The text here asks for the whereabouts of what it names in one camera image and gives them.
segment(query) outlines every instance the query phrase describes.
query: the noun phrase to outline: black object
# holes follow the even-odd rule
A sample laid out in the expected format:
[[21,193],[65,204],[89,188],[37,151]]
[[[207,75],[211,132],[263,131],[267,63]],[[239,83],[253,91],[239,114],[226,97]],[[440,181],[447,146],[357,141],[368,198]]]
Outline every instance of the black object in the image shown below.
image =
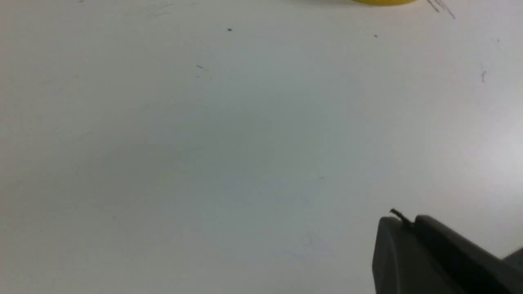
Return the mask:
[[372,272],[377,294],[523,294],[523,248],[505,259],[429,216],[401,213],[378,226]]

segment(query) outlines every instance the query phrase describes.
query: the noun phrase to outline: dark scuff mark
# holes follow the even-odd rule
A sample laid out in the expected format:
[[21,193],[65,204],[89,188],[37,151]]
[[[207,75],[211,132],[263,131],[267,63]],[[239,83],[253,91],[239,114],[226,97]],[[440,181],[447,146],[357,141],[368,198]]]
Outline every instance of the dark scuff mark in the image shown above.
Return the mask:
[[427,2],[432,6],[432,8],[434,8],[434,10],[435,10],[437,13],[439,13],[439,9],[438,9],[438,7],[436,7],[436,5],[434,5],[434,3],[432,3],[431,0],[427,0]]
[[443,0],[434,0],[434,2],[436,2],[436,4],[438,4],[443,10],[448,12],[450,14],[450,16],[452,16],[452,19],[456,19],[456,16],[454,15],[454,13],[452,13],[450,8],[447,6],[447,4],[445,4],[445,2],[443,2]]
[[499,37],[498,38],[490,37],[489,39],[492,42],[492,44],[496,45],[497,50],[501,51],[501,39]]
[[301,241],[301,244],[305,247],[311,246],[311,239],[309,238],[309,236],[303,237],[300,241]]
[[152,17],[158,17],[158,16],[169,14],[169,13],[170,13],[169,11],[164,11],[164,12],[159,12],[159,13],[151,13],[151,16]]
[[292,250],[283,250],[283,253],[289,254],[290,256],[296,258],[296,260],[301,261],[301,262],[308,262],[309,261],[309,259],[305,255],[295,253]]
[[204,71],[209,71],[208,69],[206,69],[205,67],[201,66],[201,65],[197,65],[196,64],[196,67],[198,67],[199,69],[203,69]]
[[485,75],[487,74],[487,71],[483,67],[483,64],[481,65],[481,83],[485,84]]

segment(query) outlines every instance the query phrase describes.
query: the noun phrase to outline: yellow object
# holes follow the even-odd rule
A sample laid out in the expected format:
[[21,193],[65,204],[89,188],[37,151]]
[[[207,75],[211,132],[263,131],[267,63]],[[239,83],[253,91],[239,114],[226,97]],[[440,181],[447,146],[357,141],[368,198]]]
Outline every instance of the yellow object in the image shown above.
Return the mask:
[[410,2],[414,2],[416,0],[355,0],[358,2],[370,4],[370,5],[401,5],[406,4]]

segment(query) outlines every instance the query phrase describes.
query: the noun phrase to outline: white desk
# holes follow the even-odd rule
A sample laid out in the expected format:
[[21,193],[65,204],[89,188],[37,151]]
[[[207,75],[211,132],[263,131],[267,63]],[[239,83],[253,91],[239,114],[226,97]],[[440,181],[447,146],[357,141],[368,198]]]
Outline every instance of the white desk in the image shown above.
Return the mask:
[[370,294],[391,207],[523,245],[523,3],[446,3],[4,0],[0,292]]

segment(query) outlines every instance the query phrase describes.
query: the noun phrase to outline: pencil mark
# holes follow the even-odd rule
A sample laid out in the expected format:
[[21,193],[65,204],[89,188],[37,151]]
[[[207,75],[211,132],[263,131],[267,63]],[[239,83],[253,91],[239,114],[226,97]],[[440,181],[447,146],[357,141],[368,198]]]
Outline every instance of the pencil mark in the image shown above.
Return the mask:
[[322,238],[311,230],[307,231],[307,234],[300,239],[300,242],[305,247],[310,247],[314,250],[322,250],[323,240]]
[[308,259],[305,255],[303,255],[303,254],[299,254],[299,253],[296,253],[296,252],[294,252],[293,250],[287,250],[287,249],[284,249],[284,250],[283,250],[283,253],[285,253],[285,254],[289,254],[290,256],[292,256],[292,257],[294,257],[294,258],[296,258],[297,260],[302,261],[302,262],[307,262],[307,261],[309,261],[309,259]]
[[436,2],[436,4],[438,4],[439,7],[441,7],[443,10],[448,12],[450,14],[450,16],[452,16],[452,19],[456,19],[456,16],[454,15],[454,13],[452,13],[450,8],[447,6],[447,4],[445,4],[445,2],[443,2],[443,0],[434,0],[434,2]]
[[153,9],[160,10],[160,9],[172,6],[172,5],[173,5],[173,3],[169,2],[169,1],[161,1],[160,3],[150,4],[149,6],[151,6],[151,8],[153,8]]
[[485,84],[485,75],[487,74],[487,71],[483,67],[483,64],[481,65],[481,83]]
[[197,65],[196,64],[196,67],[198,67],[199,69],[203,69],[204,71],[209,71],[208,69],[206,69],[205,67],[201,66],[201,65]]
[[500,47],[501,39],[500,38],[490,37],[489,40],[492,42],[492,44],[496,44],[496,48],[498,51],[501,51],[501,47]]
[[434,3],[432,3],[431,0],[427,0],[427,2],[432,6],[432,8],[434,8],[434,10],[435,10],[437,13],[439,13],[439,9],[438,9],[438,7],[436,7],[436,5],[434,5]]
[[158,16],[162,16],[162,15],[166,15],[166,14],[169,14],[170,11],[164,11],[164,12],[158,12],[158,13],[151,13],[151,16],[152,17],[158,17]]

